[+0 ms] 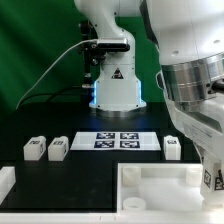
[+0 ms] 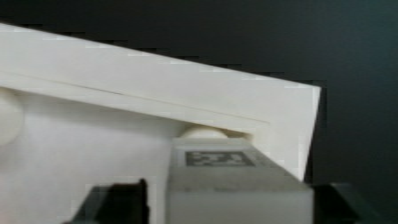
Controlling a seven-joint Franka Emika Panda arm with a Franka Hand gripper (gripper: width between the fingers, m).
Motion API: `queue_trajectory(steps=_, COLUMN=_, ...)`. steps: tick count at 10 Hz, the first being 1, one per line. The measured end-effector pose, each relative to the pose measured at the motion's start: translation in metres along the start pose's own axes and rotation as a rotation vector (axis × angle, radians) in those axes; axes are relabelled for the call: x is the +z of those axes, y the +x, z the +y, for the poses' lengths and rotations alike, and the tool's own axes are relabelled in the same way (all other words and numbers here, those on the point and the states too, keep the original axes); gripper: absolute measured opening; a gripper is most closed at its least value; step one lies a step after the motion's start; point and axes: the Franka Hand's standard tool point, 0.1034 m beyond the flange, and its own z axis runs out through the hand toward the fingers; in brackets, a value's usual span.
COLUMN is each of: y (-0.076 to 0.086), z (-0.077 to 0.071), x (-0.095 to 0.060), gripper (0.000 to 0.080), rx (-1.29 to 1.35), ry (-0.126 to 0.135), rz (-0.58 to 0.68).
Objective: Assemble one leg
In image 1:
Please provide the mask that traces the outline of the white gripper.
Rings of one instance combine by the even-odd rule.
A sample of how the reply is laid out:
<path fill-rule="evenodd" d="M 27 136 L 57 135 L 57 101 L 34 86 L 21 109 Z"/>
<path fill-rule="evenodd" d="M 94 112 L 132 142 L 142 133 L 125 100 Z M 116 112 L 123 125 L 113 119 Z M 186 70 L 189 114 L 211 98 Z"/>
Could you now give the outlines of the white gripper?
<path fill-rule="evenodd" d="M 168 98 L 165 102 L 175 128 L 224 166 L 224 96 L 200 102 L 197 112 L 183 111 Z"/>

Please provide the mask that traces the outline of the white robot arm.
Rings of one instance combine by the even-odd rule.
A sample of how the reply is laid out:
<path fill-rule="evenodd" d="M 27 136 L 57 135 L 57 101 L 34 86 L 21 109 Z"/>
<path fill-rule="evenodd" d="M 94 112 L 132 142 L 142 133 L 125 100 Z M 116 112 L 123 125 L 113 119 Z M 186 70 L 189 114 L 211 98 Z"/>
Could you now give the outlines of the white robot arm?
<path fill-rule="evenodd" d="M 134 36 L 117 25 L 144 18 L 159 53 L 160 79 L 174 126 L 196 145 L 205 165 L 224 163 L 224 0 L 74 0 L 92 23 L 103 52 L 90 107 L 104 113 L 144 108 L 135 74 Z"/>

